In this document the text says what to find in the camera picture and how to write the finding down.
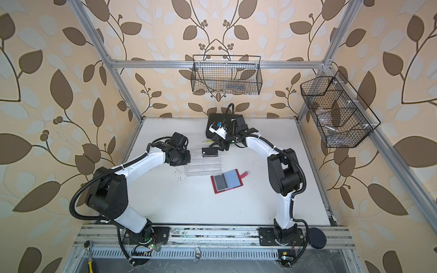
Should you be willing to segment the clear plastic organizer box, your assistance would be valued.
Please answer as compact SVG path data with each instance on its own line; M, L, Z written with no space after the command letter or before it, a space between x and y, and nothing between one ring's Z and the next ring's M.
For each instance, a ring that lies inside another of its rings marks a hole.
M186 176L212 176L222 173L221 157L204 155L202 149L191 150L191 161L184 166Z

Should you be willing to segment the red leather card holder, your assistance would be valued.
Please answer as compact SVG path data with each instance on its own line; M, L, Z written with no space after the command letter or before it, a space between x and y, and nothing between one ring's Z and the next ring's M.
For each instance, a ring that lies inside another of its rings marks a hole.
M228 185L228 189L225 190L225 191L229 191L229 190L233 190L235 188L242 187L244 185L242 180L243 180L243 178L245 178L248 175L248 172L245 171L242 174L240 174L238 169L233 169L231 171L227 171L227 172L223 173L223 175L224 175L226 183ZM225 191L221 191L221 192L216 192L215 191L215 185L214 185L214 181L213 181L213 176L211 176L211 182L212 182L212 186L213 186L213 189L214 189L214 193L218 194L218 193L225 192Z

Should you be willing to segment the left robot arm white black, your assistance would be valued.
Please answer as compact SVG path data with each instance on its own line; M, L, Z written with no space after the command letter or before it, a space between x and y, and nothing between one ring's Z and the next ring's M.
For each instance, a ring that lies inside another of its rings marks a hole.
M187 165L191 160L188 143L171 140L157 142L150 150L133 160L113 167L100 168L94 176L102 176L89 186L85 203L114 225L133 233L141 233L148 219L129 204L129 186L155 167L169 164L172 167Z

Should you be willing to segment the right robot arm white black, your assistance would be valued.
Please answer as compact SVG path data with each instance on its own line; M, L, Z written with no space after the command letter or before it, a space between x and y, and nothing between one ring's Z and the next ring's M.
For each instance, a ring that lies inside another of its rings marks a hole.
M227 151L231 144L237 143L241 143L240 148L252 149L266 159L269 183L274 192L281 195L274 219L277 240L297 233L297 223L306 222L293 216L294 200L306 190L307 181L296 152L291 148L281 149L256 134L240 134L227 139L217 136L209 146L219 151Z

